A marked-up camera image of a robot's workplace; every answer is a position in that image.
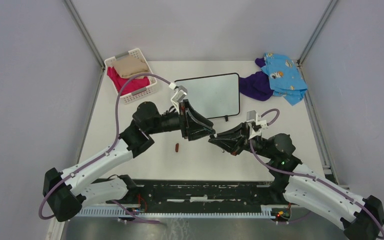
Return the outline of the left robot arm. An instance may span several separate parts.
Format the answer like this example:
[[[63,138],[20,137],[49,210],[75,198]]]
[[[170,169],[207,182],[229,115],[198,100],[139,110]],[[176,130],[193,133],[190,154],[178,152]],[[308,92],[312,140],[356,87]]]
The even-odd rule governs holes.
[[[147,151],[153,144],[153,134],[180,131],[188,141],[195,141],[215,134],[214,124],[199,114],[187,99],[182,100],[175,111],[160,113],[151,101],[138,105],[130,125],[124,131],[116,131],[114,142],[92,158],[58,171],[49,169],[44,175],[43,201],[39,206],[39,217],[48,204],[58,222],[76,216],[83,207],[101,202],[122,200],[133,203],[137,190],[128,185],[123,177],[97,182],[111,169],[128,162]]]

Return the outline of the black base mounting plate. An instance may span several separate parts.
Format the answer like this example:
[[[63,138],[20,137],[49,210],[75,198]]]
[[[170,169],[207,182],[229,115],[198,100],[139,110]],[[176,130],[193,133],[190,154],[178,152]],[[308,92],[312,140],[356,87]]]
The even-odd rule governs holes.
[[[136,187],[121,199],[123,206],[140,205],[145,213],[258,213],[262,206],[286,206],[281,193],[260,181],[134,179]]]

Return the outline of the white plastic basket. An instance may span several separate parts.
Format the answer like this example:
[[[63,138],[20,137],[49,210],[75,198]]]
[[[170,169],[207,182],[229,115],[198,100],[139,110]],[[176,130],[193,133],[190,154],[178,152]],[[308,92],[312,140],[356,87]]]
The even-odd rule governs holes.
[[[120,101],[129,104],[158,91],[157,80],[152,76],[138,74],[152,73],[152,70],[139,48],[110,57],[104,61],[106,75],[111,80],[116,93],[121,93]]]

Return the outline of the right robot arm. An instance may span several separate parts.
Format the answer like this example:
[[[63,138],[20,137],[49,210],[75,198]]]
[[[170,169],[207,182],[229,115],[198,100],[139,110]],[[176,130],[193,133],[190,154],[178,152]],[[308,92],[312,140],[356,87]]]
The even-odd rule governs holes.
[[[210,136],[209,143],[233,156],[250,152],[274,180],[269,199],[299,205],[341,229],[349,240],[384,240],[384,208],[377,197],[362,197],[317,174],[293,155],[288,134],[264,138],[255,124],[243,122],[231,130]]]

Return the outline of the purple cloth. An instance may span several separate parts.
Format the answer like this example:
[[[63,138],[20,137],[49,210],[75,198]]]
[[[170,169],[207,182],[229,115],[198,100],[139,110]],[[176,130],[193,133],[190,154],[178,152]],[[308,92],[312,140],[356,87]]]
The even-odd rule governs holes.
[[[267,101],[274,93],[270,87],[269,76],[262,70],[248,77],[240,77],[239,92],[258,101]]]

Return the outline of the magenta cloth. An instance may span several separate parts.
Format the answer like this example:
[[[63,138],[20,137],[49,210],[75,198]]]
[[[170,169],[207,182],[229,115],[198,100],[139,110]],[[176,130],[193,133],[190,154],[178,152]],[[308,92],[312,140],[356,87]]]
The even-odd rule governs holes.
[[[117,92],[119,93],[124,84],[128,81],[127,78],[122,78],[118,75],[116,70],[113,67],[109,67],[107,69],[107,76],[111,79],[113,82]],[[127,95],[129,93],[132,93],[136,90],[139,90],[141,88],[144,88],[146,86],[150,85],[150,81],[147,76],[140,76],[139,78],[133,79],[122,91],[121,95]]]

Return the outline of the black framed whiteboard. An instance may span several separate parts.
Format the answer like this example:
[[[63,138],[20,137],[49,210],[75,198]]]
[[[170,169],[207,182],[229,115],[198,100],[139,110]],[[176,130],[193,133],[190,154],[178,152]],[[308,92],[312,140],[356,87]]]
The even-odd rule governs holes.
[[[225,73],[178,79],[187,90],[186,99],[195,111],[207,119],[237,116],[240,111],[240,76]]]

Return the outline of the beige folded cloth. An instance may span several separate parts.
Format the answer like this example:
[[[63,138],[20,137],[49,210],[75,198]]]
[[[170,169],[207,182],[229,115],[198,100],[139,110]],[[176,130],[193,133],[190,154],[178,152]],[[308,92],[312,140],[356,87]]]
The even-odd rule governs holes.
[[[144,60],[131,55],[116,60],[112,66],[118,75],[124,79],[129,79],[132,76],[148,73],[150,71]]]

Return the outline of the blue patterned cloth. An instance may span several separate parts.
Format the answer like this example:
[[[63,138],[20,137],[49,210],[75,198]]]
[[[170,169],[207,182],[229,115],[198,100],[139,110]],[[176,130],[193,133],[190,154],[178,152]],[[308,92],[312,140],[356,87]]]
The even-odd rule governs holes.
[[[268,76],[273,95],[294,106],[303,100],[308,86],[295,62],[286,55],[266,52],[261,70]]]

